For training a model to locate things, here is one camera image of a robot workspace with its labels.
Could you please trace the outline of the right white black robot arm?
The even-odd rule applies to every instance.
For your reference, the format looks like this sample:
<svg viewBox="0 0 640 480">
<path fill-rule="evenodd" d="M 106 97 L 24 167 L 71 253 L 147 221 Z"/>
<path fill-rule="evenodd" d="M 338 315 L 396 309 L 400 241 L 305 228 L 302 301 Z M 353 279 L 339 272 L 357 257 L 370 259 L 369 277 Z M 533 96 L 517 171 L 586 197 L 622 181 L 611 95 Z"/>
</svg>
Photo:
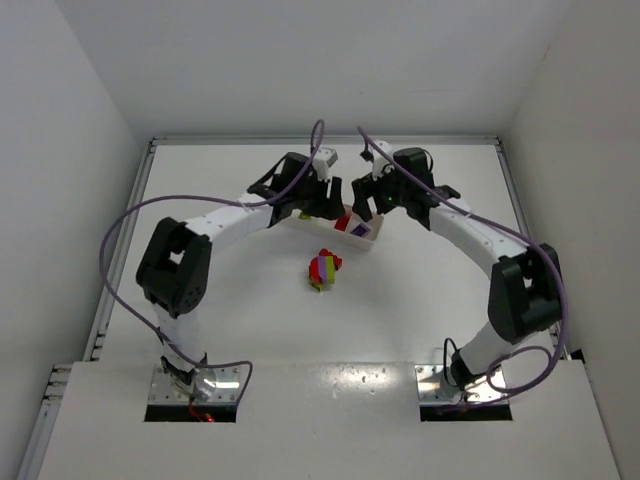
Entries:
<svg viewBox="0 0 640 480">
<path fill-rule="evenodd" d="M 562 317 L 555 250 L 529 245 L 514 233 L 476 218 L 461 194 L 436 185 L 433 158 L 420 148 L 393 150 L 378 141 L 361 154 L 370 173 L 352 183 L 354 212 L 364 220 L 403 209 L 428 231 L 448 240 L 490 281 L 487 323 L 451 356 L 445 381 L 463 389 Z"/>
</svg>

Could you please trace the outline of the white three-compartment tray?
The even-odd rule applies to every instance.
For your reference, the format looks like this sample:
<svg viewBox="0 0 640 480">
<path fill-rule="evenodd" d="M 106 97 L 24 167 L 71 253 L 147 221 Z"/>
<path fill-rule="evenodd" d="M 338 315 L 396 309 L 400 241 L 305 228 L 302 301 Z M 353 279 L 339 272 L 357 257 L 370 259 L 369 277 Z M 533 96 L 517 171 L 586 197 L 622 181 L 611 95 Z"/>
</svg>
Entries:
<svg viewBox="0 0 640 480">
<path fill-rule="evenodd" d="M 384 217 L 374 214 L 365 221 L 353 212 L 351 205 L 345 204 L 344 208 L 345 214 L 337 220 L 305 216 L 301 210 L 295 210 L 281 225 L 369 251 L 382 229 Z"/>
</svg>

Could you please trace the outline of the printed purple lego brick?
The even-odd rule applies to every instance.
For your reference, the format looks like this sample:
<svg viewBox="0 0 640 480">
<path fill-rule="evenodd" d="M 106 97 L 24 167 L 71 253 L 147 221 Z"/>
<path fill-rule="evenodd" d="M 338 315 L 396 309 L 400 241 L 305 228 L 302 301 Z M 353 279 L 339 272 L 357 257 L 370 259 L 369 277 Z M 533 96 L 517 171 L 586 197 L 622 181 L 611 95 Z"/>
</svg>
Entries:
<svg viewBox="0 0 640 480">
<path fill-rule="evenodd" d="M 365 223 L 360 223 L 353 230 L 350 231 L 350 234 L 358 237 L 364 237 L 369 232 L 370 232 L 369 226 Z"/>
</svg>

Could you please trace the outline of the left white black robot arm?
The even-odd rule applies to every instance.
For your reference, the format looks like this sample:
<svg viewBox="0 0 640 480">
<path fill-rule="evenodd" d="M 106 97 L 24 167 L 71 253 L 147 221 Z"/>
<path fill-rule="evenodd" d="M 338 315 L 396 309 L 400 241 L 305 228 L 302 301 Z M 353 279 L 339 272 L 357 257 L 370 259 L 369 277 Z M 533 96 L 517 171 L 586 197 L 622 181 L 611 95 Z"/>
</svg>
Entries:
<svg viewBox="0 0 640 480">
<path fill-rule="evenodd" d="M 337 152 L 322 147 L 313 159 L 289 152 L 231 205 L 185 221 L 171 217 L 156 226 L 136 272 L 157 316 L 161 365 L 190 392 L 207 361 L 198 339 L 198 305 L 212 276 L 212 256 L 252 232 L 265 230 L 299 210 L 335 220 L 344 212 L 339 177 L 329 169 Z"/>
</svg>

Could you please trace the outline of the purple curved lego brick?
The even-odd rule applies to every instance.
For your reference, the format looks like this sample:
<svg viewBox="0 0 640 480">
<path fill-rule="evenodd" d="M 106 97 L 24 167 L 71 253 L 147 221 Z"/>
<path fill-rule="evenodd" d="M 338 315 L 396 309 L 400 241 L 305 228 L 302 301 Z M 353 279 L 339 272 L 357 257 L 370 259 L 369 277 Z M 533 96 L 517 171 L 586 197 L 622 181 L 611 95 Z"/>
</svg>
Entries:
<svg viewBox="0 0 640 480">
<path fill-rule="evenodd" d="M 336 267 L 332 256 L 319 256 L 318 260 L 318 277 L 320 284 L 323 286 L 331 285 L 335 282 Z"/>
</svg>

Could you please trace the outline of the red curved lego brick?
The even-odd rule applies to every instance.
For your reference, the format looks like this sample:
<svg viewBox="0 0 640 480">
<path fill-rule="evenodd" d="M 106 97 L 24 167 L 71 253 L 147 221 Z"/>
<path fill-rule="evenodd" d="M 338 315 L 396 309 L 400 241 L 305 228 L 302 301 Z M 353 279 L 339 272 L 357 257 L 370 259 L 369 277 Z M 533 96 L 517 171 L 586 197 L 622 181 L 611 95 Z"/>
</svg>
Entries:
<svg viewBox="0 0 640 480">
<path fill-rule="evenodd" d="M 344 215 L 336 220 L 334 224 L 334 229 L 345 232 L 348 229 L 350 221 L 351 221 L 351 216 Z"/>
</svg>

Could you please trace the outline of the red rectangular lego brick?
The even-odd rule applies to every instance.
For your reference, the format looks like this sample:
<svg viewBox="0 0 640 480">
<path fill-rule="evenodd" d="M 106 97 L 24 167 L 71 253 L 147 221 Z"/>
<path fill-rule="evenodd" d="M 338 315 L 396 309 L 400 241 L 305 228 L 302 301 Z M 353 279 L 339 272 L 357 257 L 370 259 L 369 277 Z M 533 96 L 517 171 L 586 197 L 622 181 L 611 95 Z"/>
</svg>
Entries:
<svg viewBox="0 0 640 480">
<path fill-rule="evenodd" d="M 334 265 L 334 269 L 336 271 L 339 271 L 342 267 L 343 264 L 343 259 L 341 257 L 339 257 L 338 255 L 334 254 L 332 251 L 323 248 L 320 252 L 319 252 L 320 256 L 324 256 L 327 257 L 329 259 L 332 260 L 333 265 Z"/>
</svg>

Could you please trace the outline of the lime green lego plate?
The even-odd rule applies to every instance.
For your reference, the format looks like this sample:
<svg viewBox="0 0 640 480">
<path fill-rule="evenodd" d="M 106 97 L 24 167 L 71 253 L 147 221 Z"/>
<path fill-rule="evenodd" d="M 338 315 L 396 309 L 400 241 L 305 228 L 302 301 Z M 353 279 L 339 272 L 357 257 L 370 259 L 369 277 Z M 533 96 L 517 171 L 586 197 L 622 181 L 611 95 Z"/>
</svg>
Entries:
<svg viewBox="0 0 640 480">
<path fill-rule="evenodd" d="M 309 281 L 309 285 L 317 292 L 322 293 L 325 289 L 325 286 L 322 283 L 316 283 L 314 281 Z"/>
</svg>

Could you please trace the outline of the red half-round lego brick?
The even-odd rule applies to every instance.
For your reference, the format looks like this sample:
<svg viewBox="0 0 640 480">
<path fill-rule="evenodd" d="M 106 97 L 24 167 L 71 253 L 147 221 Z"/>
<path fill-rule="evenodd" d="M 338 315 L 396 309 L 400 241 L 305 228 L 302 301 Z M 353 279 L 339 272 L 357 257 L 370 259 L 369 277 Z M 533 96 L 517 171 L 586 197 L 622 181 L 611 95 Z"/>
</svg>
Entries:
<svg viewBox="0 0 640 480">
<path fill-rule="evenodd" d="M 325 257 L 317 255 L 311 259 L 309 264 L 309 279 L 313 283 L 321 283 L 322 275 L 324 274 Z"/>
</svg>

